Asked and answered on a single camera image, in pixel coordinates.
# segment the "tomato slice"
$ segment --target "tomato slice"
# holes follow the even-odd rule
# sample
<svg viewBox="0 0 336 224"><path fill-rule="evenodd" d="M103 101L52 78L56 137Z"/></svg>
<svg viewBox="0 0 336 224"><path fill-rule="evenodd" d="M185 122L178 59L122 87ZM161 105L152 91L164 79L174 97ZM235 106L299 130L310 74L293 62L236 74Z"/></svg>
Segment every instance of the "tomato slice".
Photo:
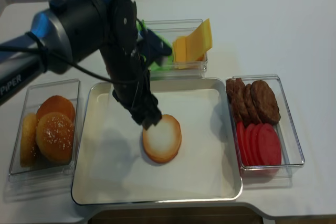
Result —
<svg viewBox="0 0 336 224"><path fill-rule="evenodd" d="M244 128L243 122L239 122L237 124L237 138L238 138L238 146L239 146L239 151L240 151L240 157L242 158L241 162L244 165L248 165L247 160L246 160L246 153L245 153L245 149L244 149L244 144L243 144L244 131L245 131L245 128Z"/></svg>
<svg viewBox="0 0 336 224"><path fill-rule="evenodd" d="M251 131L251 135L249 138L250 143L250 151L251 151L251 165L261 165L261 159L257 152L257 136L263 125L259 123L257 126L253 128Z"/></svg>
<svg viewBox="0 0 336 224"><path fill-rule="evenodd" d="M243 141L243 146L245 149L246 153L246 159L247 159L247 165L253 165L252 163L252 153L251 153L251 147L250 147L250 135L252 130L255 128L255 124L251 123L250 125L247 126L245 130L245 136L244 136L244 141Z"/></svg>
<svg viewBox="0 0 336 224"><path fill-rule="evenodd" d="M281 164L281 144L272 125L264 124L258 134L257 148L263 165Z"/></svg>

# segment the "robotic arm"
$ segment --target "robotic arm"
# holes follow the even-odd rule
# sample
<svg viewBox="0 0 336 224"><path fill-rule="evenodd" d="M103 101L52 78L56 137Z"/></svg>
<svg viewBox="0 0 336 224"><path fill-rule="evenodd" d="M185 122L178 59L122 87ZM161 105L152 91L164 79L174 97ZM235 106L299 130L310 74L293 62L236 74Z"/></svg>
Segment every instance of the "robotic arm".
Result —
<svg viewBox="0 0 336 224"><path fill-rule="evenodd" d="M100 50L113 96L145 129L161 119L150 91L148 66L172 49L148 29L136 27L131 0L51 0L35 15L30 32L0 45L0 104L41 73L62 74ZM17 52L16 47L25 48Z"/></svg>

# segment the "clear plastic container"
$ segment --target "clear plastic container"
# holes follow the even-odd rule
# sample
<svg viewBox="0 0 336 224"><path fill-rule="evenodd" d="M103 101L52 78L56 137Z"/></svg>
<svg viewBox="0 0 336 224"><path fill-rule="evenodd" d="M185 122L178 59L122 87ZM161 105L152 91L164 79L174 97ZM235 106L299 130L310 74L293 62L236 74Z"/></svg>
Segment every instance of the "clear plastic container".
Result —
<svg viewBox="0 0 336 224"><path fill-rule="evenodd" d="M9 168L9 181L22 181L36 179L46 176L72 174L75 167L77 150L79 146L81 121L81 99L79 99L80 81L78 79L53 82L31 86L27 89L26 98L21 115L20 125L17 132L15 146L12 155L12 161ZM49 162L42 155L38 155L35 164L32 167L20 166L20 142L22 135L22 123L28 113L36 113L41 104L53 95L60 95L67 98L73 104L76 110L74 145L72 147L72 156L67 165L55 165Z"/></svg>
<svg viewBox="0 0 336 224"><path fill-rule="evenodd" d="M201 19L172 20L172 21L145 21L146 26L162 36L171 45L175 39L191 34L203 21ZM203 61L193 62L169 62L158 70L151 71L152 79L193 77L202 78L205 76L207 54Z"/></svg>
<svg viewBox="0 0 336 224"><path fill-rule="evenodd" d="M277 99L281 119L274 126L281 143L281 165L274 166L245 166L242 163L240 150L238 147L236 124L230 110L230 119L233 136L236 145L237 158L240 165L242 177L267 177L267 178L288 178L293 175L298 168L303 167L305 159L302 153L300 142L296 134L295 126L288 108L285 93L283 91L280 78L277 75L265 76L234 76L233 79L241 78L244 84L263 80L267 82Z"/></svg>

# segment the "sesame seed bun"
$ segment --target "sesame seed bun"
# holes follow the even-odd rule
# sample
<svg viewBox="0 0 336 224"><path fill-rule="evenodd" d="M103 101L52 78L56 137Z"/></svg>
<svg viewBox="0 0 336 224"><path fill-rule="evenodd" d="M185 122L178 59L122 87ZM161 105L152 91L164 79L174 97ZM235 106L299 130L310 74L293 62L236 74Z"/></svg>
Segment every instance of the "sesame seed bun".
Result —
<svg viewBox="0 0 336 224"><path fill-rule="evenodd" d="M71 160L74 127L70 119L58 112L43 116L36 129L36 143L51 162L68 164Z"/></svg>
<svg viewBox="0 0 336 224"><path fill-rule="evenodd" d="M34 113L29 113L23 119L20 143L21 167L31 167L36 160L38 153L38 147L35 142L36 125L37 120Z"/></svg>
<svg viewBox="0 0 336 224"><path fill-rule="evenodd" d="M167 163L179 152L182 141L181 128L171 115L162 115L160 122L142 131L143 149L156 163Z"/></svg>
<svg viewBox="0 0 336 224"><path fill-rule="evenodd" d="M61 97L60 95L54 95L52 97L49 97L44 103L42 103L36 113L37 122L44 115L51 112L59 112L63 115L66 115L72 123L75 120L76 113L72 102L64 97Z"/></svg>

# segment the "metal tray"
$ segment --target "metal tray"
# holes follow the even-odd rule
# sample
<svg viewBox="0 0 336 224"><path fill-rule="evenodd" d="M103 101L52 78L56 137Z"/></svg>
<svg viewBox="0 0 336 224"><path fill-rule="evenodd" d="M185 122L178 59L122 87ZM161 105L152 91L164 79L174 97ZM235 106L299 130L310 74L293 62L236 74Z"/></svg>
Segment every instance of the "metal tray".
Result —
<svg viewBox="0 0 336 224"><path fill-rule="evenodd" d="M224 84L218 79L152 81L162 113L181 125L169 163L152 162L142 127L110 95L90 91L71 195L79 205L234 200L242 192Z"/></svg>

